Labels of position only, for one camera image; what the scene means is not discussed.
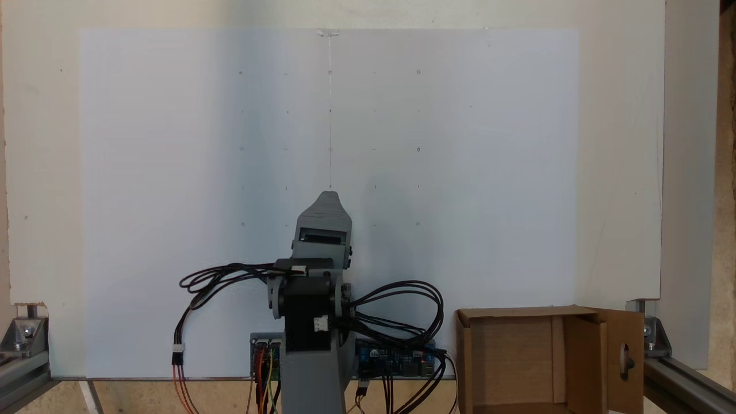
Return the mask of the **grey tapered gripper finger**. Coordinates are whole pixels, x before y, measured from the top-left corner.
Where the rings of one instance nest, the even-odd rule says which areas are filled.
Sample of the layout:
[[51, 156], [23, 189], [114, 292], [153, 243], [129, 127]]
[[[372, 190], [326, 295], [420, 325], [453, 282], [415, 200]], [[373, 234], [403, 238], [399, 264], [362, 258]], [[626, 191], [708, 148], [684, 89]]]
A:
[[323, 191], [298, 217], [299, 227], [352, 227], [352, 219], [335, 191]]

